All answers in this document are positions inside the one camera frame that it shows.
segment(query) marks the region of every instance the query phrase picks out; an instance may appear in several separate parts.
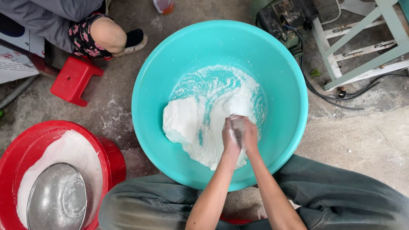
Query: hand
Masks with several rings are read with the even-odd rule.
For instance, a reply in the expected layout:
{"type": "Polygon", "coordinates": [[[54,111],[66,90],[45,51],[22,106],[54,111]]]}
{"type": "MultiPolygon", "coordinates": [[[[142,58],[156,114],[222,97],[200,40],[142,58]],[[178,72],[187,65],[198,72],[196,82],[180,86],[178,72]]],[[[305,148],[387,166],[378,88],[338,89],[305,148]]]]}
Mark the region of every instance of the hand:
{"type": "Polygon", "coordinates": [[[246,147],[246,154],[254,155],[259,154],[257,146],[257,126],[253,124],[247,117],[243,118],[244,121],[244,133],[243,133],[243,144],[246,147]]]}
{"type": "Polygon", "coordinates": [[[223,145],[225,147],[224,153],[232,153],[234,155],[239,155],[241,148],[237,141],[233,139],[232,133],[234,133],[231,127],[231,120],[229,117],[225,118],[225,125],[222,130],[223,145]]]}

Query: teal plastic basin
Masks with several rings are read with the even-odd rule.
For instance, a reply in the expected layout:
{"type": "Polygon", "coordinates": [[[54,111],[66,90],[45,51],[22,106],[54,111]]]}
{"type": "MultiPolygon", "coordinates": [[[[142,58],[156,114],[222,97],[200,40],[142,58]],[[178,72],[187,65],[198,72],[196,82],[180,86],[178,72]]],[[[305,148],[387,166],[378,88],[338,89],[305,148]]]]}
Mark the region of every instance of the teal plastic basin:
{"type": "MultiPolygon", "coordinates": [[[[308,115],[301,70],[290,52],[267,32],[229,20],[197,23],[175,32],[152,51],[138,74],[132,120],[152,163],[171,179],[195,189],[204,189],[214,171],[192,160],[181,144],[165,137],[163,109],[183,76],[215,64],[240,68],[260,84],[266,117],[258,148],[271,173],[280,169],[298,146],[308,115]]],[[[229,191],[254,184],[248,162],[234,171],[229,191]]]]}

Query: plastic bottle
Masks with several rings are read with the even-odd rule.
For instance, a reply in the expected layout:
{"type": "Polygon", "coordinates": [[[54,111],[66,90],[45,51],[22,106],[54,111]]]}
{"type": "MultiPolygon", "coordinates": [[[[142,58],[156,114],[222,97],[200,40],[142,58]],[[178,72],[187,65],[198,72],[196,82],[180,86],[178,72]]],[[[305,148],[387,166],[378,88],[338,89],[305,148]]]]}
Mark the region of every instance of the plastic bottle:
{"type": "Polygon", "coordinates": [[[153,0],[153,4],[160,14],[168,15],[173,11],[173,0],[153,0]]]}

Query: dough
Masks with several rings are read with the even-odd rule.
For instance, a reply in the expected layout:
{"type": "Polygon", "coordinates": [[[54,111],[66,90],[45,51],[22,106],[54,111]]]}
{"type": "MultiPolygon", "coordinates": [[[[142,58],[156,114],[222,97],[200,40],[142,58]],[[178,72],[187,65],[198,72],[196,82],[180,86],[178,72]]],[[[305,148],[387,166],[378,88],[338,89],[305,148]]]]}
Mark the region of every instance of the dough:
{"type": "Polygon", "coordinates": [[[196,139],[198,122],[194,97],[170,101],[163,110],[163,131],[174,143],[192,144],[196,139]]]}

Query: metal sieve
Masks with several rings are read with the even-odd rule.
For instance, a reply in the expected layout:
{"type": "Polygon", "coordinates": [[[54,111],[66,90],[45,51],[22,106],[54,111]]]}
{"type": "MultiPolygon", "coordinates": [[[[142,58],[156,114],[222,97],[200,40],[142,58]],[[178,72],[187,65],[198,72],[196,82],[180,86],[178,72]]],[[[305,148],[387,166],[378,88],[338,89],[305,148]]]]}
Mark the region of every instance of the metal sieve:
{"type": "Polygon", "coordinates": [[[29,230],[81,230],[93,203],[92,187],[74,166],[56,163],[36,179],[27,204],[29,230]]]}

